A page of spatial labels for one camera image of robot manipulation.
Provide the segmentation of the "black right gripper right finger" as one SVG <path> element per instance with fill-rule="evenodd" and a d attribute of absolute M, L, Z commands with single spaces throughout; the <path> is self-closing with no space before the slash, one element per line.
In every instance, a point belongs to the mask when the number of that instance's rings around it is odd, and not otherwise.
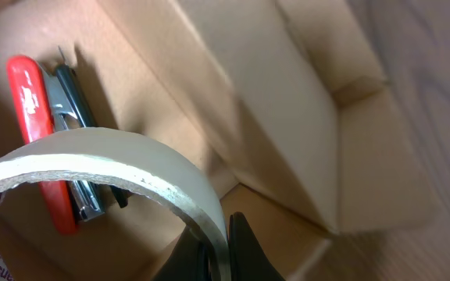
<path fill-rule="evenodd" d="M 284 281 L 265 255 L 242 212 L 230 216 L 228 237 L 233 281 Z"/>

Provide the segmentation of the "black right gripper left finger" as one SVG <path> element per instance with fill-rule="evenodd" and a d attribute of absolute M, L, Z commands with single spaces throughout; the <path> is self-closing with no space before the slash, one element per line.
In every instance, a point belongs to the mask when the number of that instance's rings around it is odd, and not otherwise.
<path fill-rule="evenodd" d="M 209 281 L 209 258 L 203 242 L 186 226 L 153 281 Z"/>

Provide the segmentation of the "white tape roll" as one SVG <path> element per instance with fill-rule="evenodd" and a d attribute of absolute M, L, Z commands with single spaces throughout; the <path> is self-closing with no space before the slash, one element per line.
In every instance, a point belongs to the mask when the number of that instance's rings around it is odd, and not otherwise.
<path fill-rule="evenodd" d="M 0 158 L 0 193 L 56 180 L 113 185 L 165 206 L 206 245 L 212 277 L 232 278 L 219 198 L 201 170 L 167 145 L 137 133 L 86 127 L 53 133 Z"/>

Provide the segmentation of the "red black stapler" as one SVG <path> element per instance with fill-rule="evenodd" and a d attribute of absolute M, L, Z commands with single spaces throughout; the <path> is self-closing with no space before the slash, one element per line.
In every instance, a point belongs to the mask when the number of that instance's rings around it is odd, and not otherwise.
<path fill-rule="evenodd" d="M 14 55 L 5 68 L 25 143 L 77 127 L 97 126 L 77 75 L 66 62 L 50 73 L 29 56 Z M 62 235 L 74 234 L 80 222 L 105 214 L 96 183 L 41 181 L 39 188 L 54 227 Z"/>

